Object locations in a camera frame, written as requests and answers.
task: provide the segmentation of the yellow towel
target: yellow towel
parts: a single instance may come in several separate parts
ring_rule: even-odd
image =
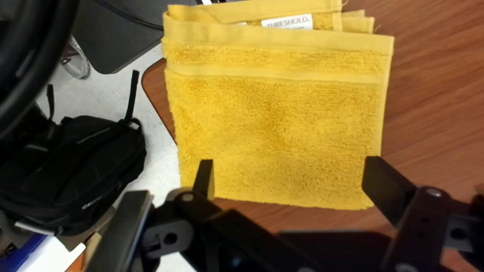
[[[355,33],[372,33],[374,18],[366,18],[364,10],[354,10],[340,13],[339,1],[316,1],[319,6],[315,7],[315,1],[301,1],[298,9],[292,9],[293,0],[280,0],[277,6],[274,1],[268,1],[271,4],[271,13],[266,15],[263,9],[248,7],[248,12],[231,13],[227,10],[230,4],[210,4],[210,6],[181,6],[171,4],[168,7],[169,17],[177,18],[180,21],[197,21],[197,23],[209,23],[209,24],[237,24],[245,23],[248,26],[260,26],[262,20],[281,17],[281,15],[298,15],[298,13],[311,13],[315,30],[343,30],[343,32],[355,32]]]
[[[237,21],[251,17],[233,9]],[[213,159],[215,196],[370,205],[361,171],[366,156],[381,153],[390,36],[201,23],[171,12],[162,42],[183,186],[201,159]]]

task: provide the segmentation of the black bag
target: black bag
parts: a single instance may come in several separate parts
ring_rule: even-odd
[[[0,165],[0,210],[17,227],[79,234],[138,178],[147,156],[141,122],[132,118],[138,75],[124,119],[63,118]],[[47,94],[53,115],[51,86]]]

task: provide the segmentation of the black strap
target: black strap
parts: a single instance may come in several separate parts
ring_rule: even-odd
[[[48,103],[48,121],[54,116],[54,86],[48,85],[47,86],[47,103]]]
[[[125,110],[125,116],[124,116],[125,121],[133,119],[133,110],[135,110],[135,101],[136,101],[136,91],[138,91],[138,78],[139,78],[139,71],[133,69],[130,100],[128,100],[127,110]]]
[[[33,172],[32,178],[36,178],[36,183],[29,183],[29,187],[24,190],[36,192],[42,201],[54,201],[57,196],[54,187],[59,187],[62,183],[66,183],[71,175],[76,174],[76,169],[86,162],[86,159],[95,153],[106,142],[119,137],[122,131],[127,130],[125,125],[113,124],[104,130],[94,133],[94,137],[86,137],[83,143],[69,143],[57,149],[54,156],[48,157],[42,165],[41,172]]]

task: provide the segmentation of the white object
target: white object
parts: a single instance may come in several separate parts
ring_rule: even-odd
[[[56,237],[48,236],[20,266],[18,272],[65,272],[85,249],[86,246],[80,243],[68,251]]]
[[[280,18],[269,18],[262,20],[260,23],[263,27],[271,29],[313,29],[313,15],[301,13],[293,17],[280,17]]]
[[[91,63],[86,54],[79,47],[74,36],[69,38],[68,45],[71,50],[65,48],[68,54],[60,59],[62,66],[76,78],[88,78],[91,72]]]

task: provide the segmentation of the gray surface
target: gray surface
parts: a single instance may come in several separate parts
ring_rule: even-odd
[[[195,4],[195,0],[106,0],[118,9],[153,24],[162,24],[168,4]],[[160,42],[163,32],[135,24],[95,0],[83,0],[77,12],[74,38],[94,69],[112,74]]]

